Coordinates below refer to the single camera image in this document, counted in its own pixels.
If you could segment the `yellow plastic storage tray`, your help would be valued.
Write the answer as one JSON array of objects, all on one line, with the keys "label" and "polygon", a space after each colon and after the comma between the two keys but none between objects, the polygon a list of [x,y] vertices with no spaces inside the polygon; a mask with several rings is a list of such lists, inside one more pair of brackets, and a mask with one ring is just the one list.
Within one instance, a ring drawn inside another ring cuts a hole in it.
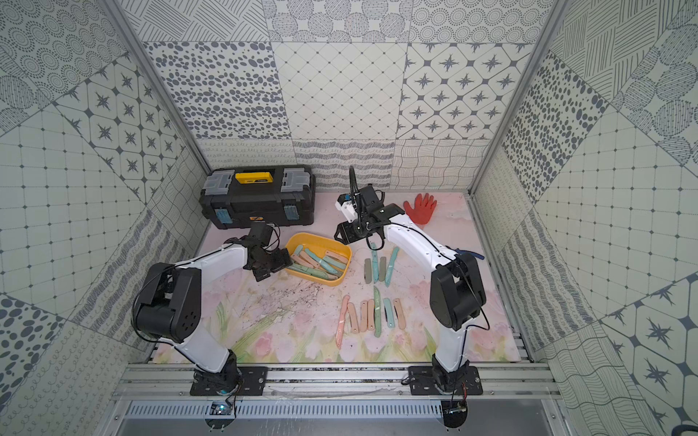
[{"label": "yellow plastic storage tray", "polygon": [[293,262],[286,269],[289,274],[332,287],[345,279],[353,258],[348,245],[309,233],[293,235],[285,248]]}]

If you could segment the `teal lettered fruit knife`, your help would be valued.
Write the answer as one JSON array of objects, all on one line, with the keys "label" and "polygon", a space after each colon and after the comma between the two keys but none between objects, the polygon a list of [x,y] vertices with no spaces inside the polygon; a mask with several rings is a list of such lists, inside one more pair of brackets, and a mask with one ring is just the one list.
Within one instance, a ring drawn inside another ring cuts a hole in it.
[{"label": "teal lettered fruit knife", "polygon": [[376,249],[374,249],[374,247],[371,248],[371,265],[372,265],[373,282],[377,283],[379,281],[380,266],[379,266],[379,258],[377,255],[377,251],[376,251]]}]

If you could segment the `sage green fruit knife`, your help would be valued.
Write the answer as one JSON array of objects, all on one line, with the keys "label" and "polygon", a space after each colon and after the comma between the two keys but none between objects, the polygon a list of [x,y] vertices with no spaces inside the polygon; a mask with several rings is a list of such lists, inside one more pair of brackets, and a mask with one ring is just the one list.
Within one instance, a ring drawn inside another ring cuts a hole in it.
[{"label": "sage green fruit knife", "polygon": [[365,259],[364,278],[365,278],[365,282],[367,284],[371,284],[374,282],[374,280],[373,280],[373,263],[370,259]]}]

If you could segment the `teal curved handle knife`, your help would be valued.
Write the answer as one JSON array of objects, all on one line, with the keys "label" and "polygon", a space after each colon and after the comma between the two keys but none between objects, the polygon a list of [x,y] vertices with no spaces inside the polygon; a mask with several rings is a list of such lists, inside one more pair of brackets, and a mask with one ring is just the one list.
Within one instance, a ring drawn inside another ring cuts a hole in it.
[{"label": "teal curved handle knife", "polygon": [[391,282],[392,282],[392,277],[394,274],[394,265],[396,264],[396,260],[398,258],[399,254],[399,248],[396,246],[391,252],[391,256],[389,258],[387,267],[386,267],[386,273],[385,273],[385,286],[388,287]]}]

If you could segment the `long coral fruit knife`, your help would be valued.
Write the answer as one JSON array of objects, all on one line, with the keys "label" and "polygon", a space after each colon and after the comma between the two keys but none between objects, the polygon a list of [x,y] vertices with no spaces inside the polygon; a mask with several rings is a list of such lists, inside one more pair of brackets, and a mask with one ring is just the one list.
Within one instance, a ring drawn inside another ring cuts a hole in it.
[{"label": "long coral fruit knife", "polygon": [[345,316],[348,311],[348,305],[350,303],[350,296],[346,294],[341,302],[340,313],[336,329],[336,346],[338,349],[342,348],[343,337],[345,333]]}]

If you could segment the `teal folding fruit knife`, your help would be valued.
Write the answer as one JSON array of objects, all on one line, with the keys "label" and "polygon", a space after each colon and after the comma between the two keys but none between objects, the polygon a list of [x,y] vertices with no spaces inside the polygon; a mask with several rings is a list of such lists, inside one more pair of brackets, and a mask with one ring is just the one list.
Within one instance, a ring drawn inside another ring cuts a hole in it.
[{"label": "teal folding fruit knife", "polygon": [[385,313],[385,322],[388,328],[396,327],[396,319],[394,319],[394,306],[389,298],[383,299],[383,307]]}]

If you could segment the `pink folding fruit knife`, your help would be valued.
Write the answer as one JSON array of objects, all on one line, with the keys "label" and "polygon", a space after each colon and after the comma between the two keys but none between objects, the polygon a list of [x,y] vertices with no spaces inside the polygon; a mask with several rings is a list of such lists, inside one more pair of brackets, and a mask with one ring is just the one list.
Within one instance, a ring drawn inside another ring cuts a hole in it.
[{"label": "pink folding fruit knife", "polygon": [[347,318],[350,323],[350,332],[352,334],[358,334],[360,332],[358,316],[356,312],[356,307],[353,303],[347,305]]}]

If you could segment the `green folding fruit knife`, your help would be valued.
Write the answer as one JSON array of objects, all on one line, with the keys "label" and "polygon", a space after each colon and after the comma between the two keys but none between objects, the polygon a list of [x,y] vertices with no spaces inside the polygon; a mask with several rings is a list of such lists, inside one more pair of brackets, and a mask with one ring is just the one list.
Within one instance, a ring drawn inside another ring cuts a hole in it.
[{"label": "green folding fruit knife", "polygon": [[374,287],[374,336],[380,337],[382,333],[382,299],[379,289]]}]

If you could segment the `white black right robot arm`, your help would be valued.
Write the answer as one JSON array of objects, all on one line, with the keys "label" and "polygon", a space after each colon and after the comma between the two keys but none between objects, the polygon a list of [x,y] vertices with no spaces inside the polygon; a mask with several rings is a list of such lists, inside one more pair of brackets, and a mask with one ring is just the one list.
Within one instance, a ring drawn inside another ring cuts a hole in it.
[{"label": "white black right robot arm", "polygon": [[368,241],[376,234],[383,243],[397,246],[430,274],[430,308],[442,330],[432,358],[433,377],[441,391],[452,391],[467,374],[467,332],[478,327],[476,319],[486,304],[480,258],[438,243],[402,207],[394,203],[385,205],[384,201],[385,196],[378,194],[372,185],[358,185],[356,170],[350,166],[349,192],[338,196],[336,202],[336,209],[345,216],[345,221],[336,227],[334,239],[351,245]]}]

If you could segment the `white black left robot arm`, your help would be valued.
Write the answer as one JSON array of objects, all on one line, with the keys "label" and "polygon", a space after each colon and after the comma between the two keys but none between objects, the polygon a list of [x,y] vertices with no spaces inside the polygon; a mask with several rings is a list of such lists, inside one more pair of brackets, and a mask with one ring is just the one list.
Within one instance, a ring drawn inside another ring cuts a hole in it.
[{"label": "white black left robot arm", "polygon": [[202,290],[206,284],[237,270],[261,282],[292,265],[280,246],[276,225],[253,223],[249,233],[233,237],[209,253],[179,263],[155,263],[147,272],[132,305],[131,323],[141,339],[173,346],[203,375],[237,374],[234,353],[203,327]]}]

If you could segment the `black Deli toolbox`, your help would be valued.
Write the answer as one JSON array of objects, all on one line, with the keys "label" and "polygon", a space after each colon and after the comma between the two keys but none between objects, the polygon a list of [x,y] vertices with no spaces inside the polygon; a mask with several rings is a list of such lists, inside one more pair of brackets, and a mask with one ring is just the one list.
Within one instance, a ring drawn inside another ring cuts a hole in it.
[{"label": "black Deli toolbox", "polygon": [[202,214],[221,230],[266,222],[311,225],[316,209],[316,177],[308,165],[218,169],[205,179]]}]

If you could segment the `red work glove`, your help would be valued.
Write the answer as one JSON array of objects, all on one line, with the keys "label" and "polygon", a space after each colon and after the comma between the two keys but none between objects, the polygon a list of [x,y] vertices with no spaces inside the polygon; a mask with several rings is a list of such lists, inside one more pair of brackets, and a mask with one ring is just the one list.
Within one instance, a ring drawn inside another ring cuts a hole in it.
[{"label": "red work glove", "polygon": [[405,201],[403,209],[407,216],[418,226],[427,225],[436,210],[438,201],[429,193],[418,194],[412,203]]}]

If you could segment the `blue handled pliers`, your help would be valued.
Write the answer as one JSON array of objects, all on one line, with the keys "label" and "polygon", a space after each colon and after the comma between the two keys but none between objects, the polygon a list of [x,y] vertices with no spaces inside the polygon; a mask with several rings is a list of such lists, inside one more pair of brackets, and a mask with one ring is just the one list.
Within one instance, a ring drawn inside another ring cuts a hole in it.
[{"label": "blue handled pliers", "polygon": [[463,249],[457,249],[457,248],[456,248],[456,249],[453,249],[453,250],[454,250],[457,254],[463,254],[463,255],[469,254],[469,255],[472,255],[474,258],[476,258],[476,259],[478,259],[478,260],[485,260],[485,256],[484,256],[483,254],[479,254],[479,253],[474,252],[474,251],[463,250]]}]

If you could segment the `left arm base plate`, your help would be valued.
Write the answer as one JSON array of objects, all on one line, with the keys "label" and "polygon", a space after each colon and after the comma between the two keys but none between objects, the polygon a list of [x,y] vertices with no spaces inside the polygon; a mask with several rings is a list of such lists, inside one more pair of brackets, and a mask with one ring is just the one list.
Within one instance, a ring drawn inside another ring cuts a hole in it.
[{"label": "left arm base plate", "polygon": [[212,374],[212,372],[194,371],[194,381],[190,388],[191,396],[261,396],[269,368],[265,366],[236,366]]}]

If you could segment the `aluminium front rail frame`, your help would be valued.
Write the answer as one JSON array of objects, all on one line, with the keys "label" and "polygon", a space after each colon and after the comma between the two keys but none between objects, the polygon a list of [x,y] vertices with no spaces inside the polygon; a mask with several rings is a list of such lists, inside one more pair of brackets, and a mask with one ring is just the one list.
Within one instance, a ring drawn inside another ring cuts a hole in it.
[{"label": "aluminium front rail frame", "polygon": [[243,368],[240,394],[192,394],[185,364],[131,364],[100,435],[569,435],[544,363],[474,363],[442,391],[423,363],[282,363]]}]

